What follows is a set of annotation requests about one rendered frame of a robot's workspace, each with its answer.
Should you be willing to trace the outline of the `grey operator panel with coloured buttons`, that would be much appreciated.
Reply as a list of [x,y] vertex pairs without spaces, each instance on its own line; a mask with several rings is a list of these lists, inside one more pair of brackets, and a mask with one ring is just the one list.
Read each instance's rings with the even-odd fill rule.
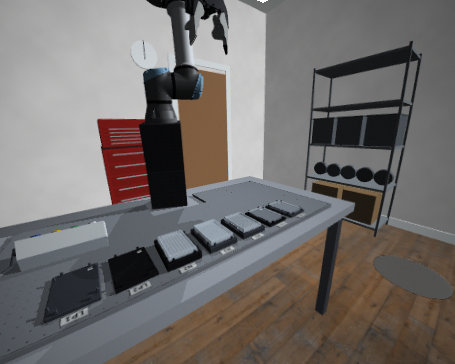
[[109,246],[104,221],[73,227],[14,241],[10,267],[0,277],[14,267],[15,256],[22,272]]

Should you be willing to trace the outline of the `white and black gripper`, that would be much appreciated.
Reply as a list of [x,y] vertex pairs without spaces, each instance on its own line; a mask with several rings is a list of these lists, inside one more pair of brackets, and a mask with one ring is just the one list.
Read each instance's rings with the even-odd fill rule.
[[192,46],[197,37],[197,29],[199,27],[200,19],[206,20],[210,17],[210,15],[217,13],[218,15],[213,16],[214,28],[212,30],[212,37],[216,40],[223,40],[225,55],[228,54],[229,24],[228,13],[224,0],[185,0],[185,13],[189,15],[191,14],[190,26],[189,21],[185,24],[185,30],[189,30],[190,46]]

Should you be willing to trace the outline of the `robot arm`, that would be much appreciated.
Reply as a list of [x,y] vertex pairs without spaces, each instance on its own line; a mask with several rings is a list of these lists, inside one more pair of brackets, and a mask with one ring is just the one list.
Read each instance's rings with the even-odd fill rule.
[[[144,71],[143,80],[147,109],[145,123],[167,124],[177,122],[172,106],[174,100],[197,100],[203,88],[203,76],[198,74],[189,42],[189,30],[184,25],[190,15],[185,13],[185,0],[147,0],[150,4],[167,9],[171,15],[176,67],[154,68]],[[174,112],[174,114],[173,114]]]

